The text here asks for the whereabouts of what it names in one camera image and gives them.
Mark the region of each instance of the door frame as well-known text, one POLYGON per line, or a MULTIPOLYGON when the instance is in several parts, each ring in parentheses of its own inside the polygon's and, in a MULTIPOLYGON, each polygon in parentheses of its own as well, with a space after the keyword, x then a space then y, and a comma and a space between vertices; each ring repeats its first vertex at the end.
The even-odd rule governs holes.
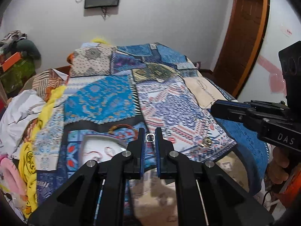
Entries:
MULTIPOLYGON (((221 58, 223 58, 223 56, 226 52, 225 45, 228 42, 230 34, 231 34, 230 31, 232 29, 233 22, 234 22, 234 13, 235 13, 235 9, 236 9, 236 4, 237 4, 237 0, 234 0, 227 34, 226 34, 226 37, 225 37, 225 40, 224 40, 222 50, 221 50, 220 55, 219 55, 219 59, 218 59, 217 64, 216 64, 216 68, 219 67, 220 60, 221 60, 221 58)), ((254 43, 253 50, 252 50, 250 58, 247 62, 246 68, 245 68, 242 76, 240 77, 235 90, 232 93, 230 93, 235 98, 237 98, 238 95, 240 94, 240 92, 242 91, 242 89, 243 89, 244 85, 246 84, 246 82, 247 82, 247 80, 248 80, 248 78, 249 78, 249 76, 252 72, 252 69, 253 69, 253 67, 256 63, 257 57, 259 55, 259 52, 261 50, 261 46, 262 46, 262 43, 263 43, 263 40, 264 40, 266 27, 267 27, 267 24, 268 24, 269 12, 270 12, 270 0, 263 0, 261 20, 260 20, 259 30, 258 30, 257 37, 256 37, 256 40, 255 40, 255 43, 254 43)))

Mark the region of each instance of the bed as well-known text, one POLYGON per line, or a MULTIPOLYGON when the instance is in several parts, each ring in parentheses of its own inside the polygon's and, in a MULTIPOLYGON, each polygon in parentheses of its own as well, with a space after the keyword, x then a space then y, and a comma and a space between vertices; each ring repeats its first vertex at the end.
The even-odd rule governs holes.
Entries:
MULTIPOLYGON (((67 61, 66 80, 52 69, 34 77, 33 89, 47 103, 47 115, 31 121, 23 135, 18 169, 28 194, 22 213, 0 179, 23 221, 85 161, 101 162, 118 152, 83 147, 87 135, 126 144, 137 138, 140 127, 147 133, 160 127, 174 149, 191 160, 216 162, 251 195, 261 190, 269 145, 240 123, 212 117, 216 100, 236 100, 203 77, 185 55, 160 43, 84 44, 67 61)), ((154 144, 147 142, 144 178, 127 181, 125 225, 132 220, 145 226, 178 225, 174 182, 159 180, 155 167, 154 144)))

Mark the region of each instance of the yellow object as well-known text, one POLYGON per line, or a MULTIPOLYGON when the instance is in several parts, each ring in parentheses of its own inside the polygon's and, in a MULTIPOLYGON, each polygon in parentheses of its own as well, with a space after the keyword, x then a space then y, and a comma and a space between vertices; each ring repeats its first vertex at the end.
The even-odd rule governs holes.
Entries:
MULTIPOLYGON (((36 134, 42 128, 45 127, 47 121, 52 115, 53 107, 55 105, 55 101, 62 96, 66 89, 66 86, 60 86, 51 91, 51 97, 48 102, 43 106, 41 113, 38 117, 38 123, 33 128, 31 133, 30 140, 33 142, 36 138, 36 134)), ((36 197, 36 181, 37 181, 37 173, 36 166, 34 162, 33 156, 33 148, 30 142, 26 142, 22 145, 20 151, 20 161, 18 166, 20 176, 27 184, 27 196, 28 200, 26 203, 26 208, 23 210, 23 214, 26 218, 29 218, 32 212, 34 212, 37 205, 37 197, 36 197)))
POLYGON ((43 106, 42 112, 39 114, 38 117, 38 123, 33 128, 33 131, 31 133, 31 141, 33 141, 36 138, 36 134, 38 133, 38 131, 45 127, 47 121, 52 115, 52 110, 55 106, 55 101, 63 95, 65 89, 66 86, 59 86, 58 88, 51 90, 51 97, 49 98, 48 102, 43 106))
POLYGON ((98 37, 96 37, 96 38, 92 39, 92 40, 91 40, 91 42, 103 43, 103 44, 107 44, 107 45, 109 45, 109 43, 108 43, 108 42, 106 42, 104 39, 101 39, 101 38, 98 38, 98 37))
POLYGON ((38 207, 36 197, 37 174, 33 157, 33 149, 31 143, 27 142, 22 145, 20 151, 20 161, 18 166, 20 176, 27 184, 26 208, 22 210, 26 218, 29 218, 31 213, 38 207))

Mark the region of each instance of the orange box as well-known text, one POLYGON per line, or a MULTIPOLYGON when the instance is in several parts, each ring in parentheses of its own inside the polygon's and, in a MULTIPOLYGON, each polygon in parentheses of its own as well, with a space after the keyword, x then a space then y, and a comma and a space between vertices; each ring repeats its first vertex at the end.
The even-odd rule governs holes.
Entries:
POLYGON ((13 56, 8 58, 2 65, 3 72, 7 71, 10 67, 12 67, 16 62, 21 59, 21 54, 19 52, 15 53, 13 56))

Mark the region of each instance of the brown door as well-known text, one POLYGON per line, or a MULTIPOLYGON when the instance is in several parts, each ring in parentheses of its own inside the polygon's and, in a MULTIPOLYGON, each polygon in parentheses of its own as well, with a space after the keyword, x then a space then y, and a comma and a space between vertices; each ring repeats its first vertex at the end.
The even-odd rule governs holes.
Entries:
POLYGON ((229 28, 213 75, 237 97, 255 63, 265 31, 264 0, 234 0, 229 28))

